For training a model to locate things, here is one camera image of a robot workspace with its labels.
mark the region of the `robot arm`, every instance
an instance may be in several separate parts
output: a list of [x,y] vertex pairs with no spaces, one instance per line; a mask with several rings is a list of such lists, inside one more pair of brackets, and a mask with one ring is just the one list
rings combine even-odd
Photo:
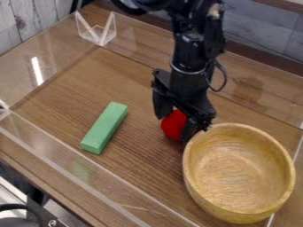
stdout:
[[[175,107],[187,115],[181,140],[189,141],[199,130],[209,129],[217,116],[207,97],[209,88],[219,91],[228,82],[225,67],[215,59],[225,52],[226,46],[225,3],[222,0],[111,1],[129,13],[145,14],[166,10],[173,18],[173,71],[169,73],[161,69],[154,70],[153,101],[159,119],[166,117]],[[133,3],[133,7],[129,7],[127,1]],[[211,86],[217,67],[225,73],[225,84],[219,90]]]

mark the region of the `green block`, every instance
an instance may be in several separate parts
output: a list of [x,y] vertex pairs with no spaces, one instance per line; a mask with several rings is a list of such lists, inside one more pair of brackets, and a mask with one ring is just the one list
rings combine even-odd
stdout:
[[110,103],[81,142],[83,150],[95,154],[102,153],[127,113],[129,107],[126,105],[115,102]]

